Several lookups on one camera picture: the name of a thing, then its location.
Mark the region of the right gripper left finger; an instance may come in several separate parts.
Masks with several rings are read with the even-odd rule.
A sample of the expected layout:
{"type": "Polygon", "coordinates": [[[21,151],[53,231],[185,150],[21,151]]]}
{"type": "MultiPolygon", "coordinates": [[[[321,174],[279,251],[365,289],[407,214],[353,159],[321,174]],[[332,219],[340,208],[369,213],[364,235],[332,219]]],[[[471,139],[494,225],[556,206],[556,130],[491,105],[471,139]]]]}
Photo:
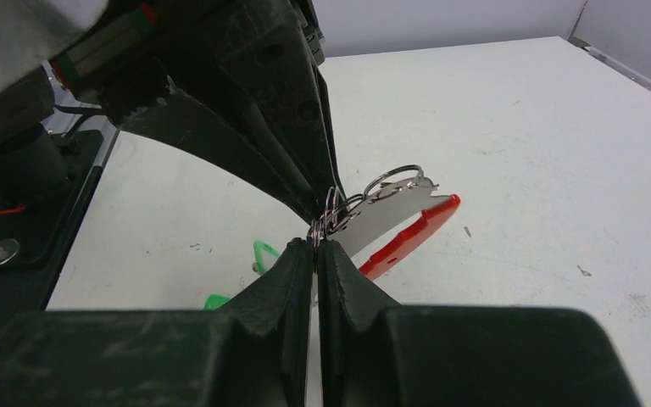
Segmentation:
{"type": "Polygon", "coordinates": [[[215,310],[55,311],[0,334],[0,406],[302,406],[314,246],[215,310]]]}

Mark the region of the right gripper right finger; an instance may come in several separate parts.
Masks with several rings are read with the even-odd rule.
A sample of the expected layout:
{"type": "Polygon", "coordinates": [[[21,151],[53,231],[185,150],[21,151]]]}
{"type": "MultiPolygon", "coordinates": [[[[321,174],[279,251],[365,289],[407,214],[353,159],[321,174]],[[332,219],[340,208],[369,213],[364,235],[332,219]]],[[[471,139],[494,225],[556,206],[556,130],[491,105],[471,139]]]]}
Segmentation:
{"type": "Polygon", "coordinates": [[[608,336],[576,309],[400,304],[339,243],[318,249],[326,406],[637,406],[608,336]]]}

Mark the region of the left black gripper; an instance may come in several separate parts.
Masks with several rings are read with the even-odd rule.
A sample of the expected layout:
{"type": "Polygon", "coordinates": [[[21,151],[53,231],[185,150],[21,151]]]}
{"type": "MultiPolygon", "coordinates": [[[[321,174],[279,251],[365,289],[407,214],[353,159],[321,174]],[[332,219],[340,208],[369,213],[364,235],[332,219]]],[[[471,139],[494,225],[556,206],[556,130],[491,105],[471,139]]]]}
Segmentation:
{"type": "Polygon", "coordinates": [[[321,38],[310,1],[0,1],[0,95],[50,62],[122,131],[310,221],[340,183],[321,38]]]}

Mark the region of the green key tag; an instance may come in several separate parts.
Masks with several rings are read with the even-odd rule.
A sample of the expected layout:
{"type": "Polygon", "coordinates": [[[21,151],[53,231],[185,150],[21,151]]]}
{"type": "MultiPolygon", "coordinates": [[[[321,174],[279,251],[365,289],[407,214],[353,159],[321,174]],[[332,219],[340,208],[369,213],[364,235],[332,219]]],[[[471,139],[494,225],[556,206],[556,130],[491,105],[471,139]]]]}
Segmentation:
{"type": "Polygon", "coordinates": [[[227,304],[231,299],[229,297],[219,295],[219,294],[211,294],[209,295],[203,305],[204,310],[215,310],[220,308],[221,306],[227,304]]]}
{"type": "Polygon", "coordinates": [[[257,240],[253,243],[253,256],[253,271],[262,276],[275,265],[280,253],[268,243],[257,240]]]}

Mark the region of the red-handled metal key holder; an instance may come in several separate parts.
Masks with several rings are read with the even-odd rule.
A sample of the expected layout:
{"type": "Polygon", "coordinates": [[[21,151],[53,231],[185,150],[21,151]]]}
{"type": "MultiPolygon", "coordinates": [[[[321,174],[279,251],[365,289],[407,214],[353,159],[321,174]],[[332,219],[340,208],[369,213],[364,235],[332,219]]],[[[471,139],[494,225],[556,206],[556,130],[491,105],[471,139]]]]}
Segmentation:
{"type": "Polygon", "coordinates": [[[456,194],[436,195],[438,185],[417,164],[389,170],[375,178],[363,192],[345,198],[331,187],[323,214],[311,222],[309,235],[315,245],[336,241],[350,257],[405,222],[419,218],[375,251],[359,271],[374,281],[412,254],[435,234],[457,211],[456,194]]]}

